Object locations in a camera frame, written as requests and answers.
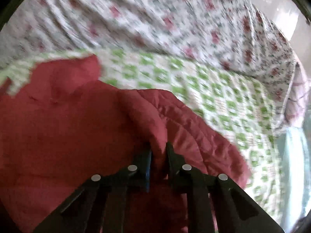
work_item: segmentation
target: metal pin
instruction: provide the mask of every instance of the metal pin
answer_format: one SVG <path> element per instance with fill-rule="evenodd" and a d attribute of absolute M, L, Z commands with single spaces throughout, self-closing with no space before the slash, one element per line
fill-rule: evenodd
<path fill-rule="evenodd" d="M 94 174 L 92 177 L 91 177 L 91 180 L 93 181 L 99 181 L 101 179 L 100 175 L 99 174 Z"/>
<path fill-rule="evenodd" d="M 188 164 L 185 164 L 182 166 L 182 168 L 185 170 L 185 171 L 190 171 L 192 166 L 188 165 Z"/>
<path fill-rule="evenodd" d="M 224 174 L 224 173 L 221 173 L 220 175 L 218 175 L 218 178 L 219 178 L 220 180 L 227 180 L 227 179 L 228 179 L 228 176 L 227 176 L 226 174 Z"/>
<path fill-rule="evenodd" d="M 128 170 L 131 171 L 131 172 L 136 171 L 137 170 L 137 166 L 130 165 L 130 166 L 128 166 Z"/>

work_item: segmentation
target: floor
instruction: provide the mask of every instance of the floor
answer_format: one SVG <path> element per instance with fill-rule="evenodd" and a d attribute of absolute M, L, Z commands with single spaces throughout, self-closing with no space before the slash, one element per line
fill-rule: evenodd
<path fill-rule="evenodd" d="M 290 41 L 311 78 L 311 26 L 292 0 L 251 0 Z"/>

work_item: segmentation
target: light blue object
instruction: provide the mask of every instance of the light blue object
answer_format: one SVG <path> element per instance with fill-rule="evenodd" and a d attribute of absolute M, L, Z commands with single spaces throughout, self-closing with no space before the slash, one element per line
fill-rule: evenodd
<path fill-rule="evenodd" d="M 288 233 L 296 221 L 309 212 L 310 156 L 302 128 L 288 128 L 286 134 L 281 135 L 276 142 L 282 159 L 282 182 L 285 189 L 280 226 Z"/>

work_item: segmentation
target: bed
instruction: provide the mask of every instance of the bed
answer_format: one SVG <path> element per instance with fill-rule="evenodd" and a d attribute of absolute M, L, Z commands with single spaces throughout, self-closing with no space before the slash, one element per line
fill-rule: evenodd
<path fill-rule="evenodd" d="M 11 94 L 37 62 L 91 53 L 102 81 L 169 90 L 236 144 L 252 170 L 246 192 L 280 223 L 274 136 L 301 127 L 308 80 L 250 0 L 25 0 L 0 33 Z"/>

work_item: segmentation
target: quilted red fabric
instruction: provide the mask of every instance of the quilted red fabric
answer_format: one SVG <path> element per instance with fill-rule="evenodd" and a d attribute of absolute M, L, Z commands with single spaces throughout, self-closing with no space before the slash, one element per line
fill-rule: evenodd
<path fill-rule="evenodd" d="M 203 173 L 249 175 L 237 148 L 164 90 L 119 90 L 98 81 L 96 56 L 38 65 L 30 84 L 0 96 L 0 199 L 31 232 L 93 174 L 129 165 L 150 142 L 149 194 L 129 199 L 126 232 L 186 232 L 186 202 L 165 179 L 165 144 Z"/>

